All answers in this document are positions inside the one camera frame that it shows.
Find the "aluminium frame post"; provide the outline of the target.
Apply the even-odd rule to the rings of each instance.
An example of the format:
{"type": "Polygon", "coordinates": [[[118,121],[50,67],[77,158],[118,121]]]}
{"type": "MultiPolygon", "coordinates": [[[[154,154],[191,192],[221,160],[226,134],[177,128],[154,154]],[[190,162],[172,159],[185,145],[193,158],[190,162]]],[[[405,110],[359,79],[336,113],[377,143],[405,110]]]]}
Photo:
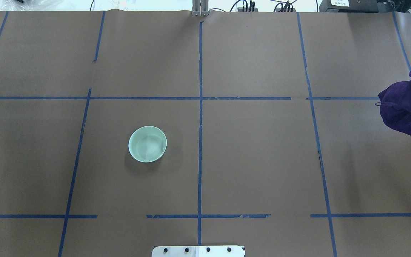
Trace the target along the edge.
{"type": "Polygon", "coordinates": [[[192,16],[209,16],[209,0],[192,0],[192,16]]]}

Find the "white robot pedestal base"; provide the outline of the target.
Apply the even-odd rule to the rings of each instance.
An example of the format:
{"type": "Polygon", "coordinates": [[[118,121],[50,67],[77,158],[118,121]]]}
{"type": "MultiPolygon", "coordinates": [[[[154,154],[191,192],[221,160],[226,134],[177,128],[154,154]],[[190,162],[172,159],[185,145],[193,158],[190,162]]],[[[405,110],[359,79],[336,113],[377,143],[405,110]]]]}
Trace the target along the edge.
{"type": "Polygon", "coordinates": [[[239,245],[158,246],[152,257],[245,257],[245,247],[239,245]]]}

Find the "light green bowl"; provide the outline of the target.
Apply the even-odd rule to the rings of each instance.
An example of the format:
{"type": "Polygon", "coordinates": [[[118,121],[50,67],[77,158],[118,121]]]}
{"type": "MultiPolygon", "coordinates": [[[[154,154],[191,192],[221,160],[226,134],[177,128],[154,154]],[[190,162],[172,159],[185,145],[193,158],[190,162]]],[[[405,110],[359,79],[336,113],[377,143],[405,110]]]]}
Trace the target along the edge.
{"type": "Polygon", "coordinates": [[[165,133],[155,126],[144,126],[135,130],[128,141],[130,155],[141,163],[159,160],[167,148],[165,133]]]}

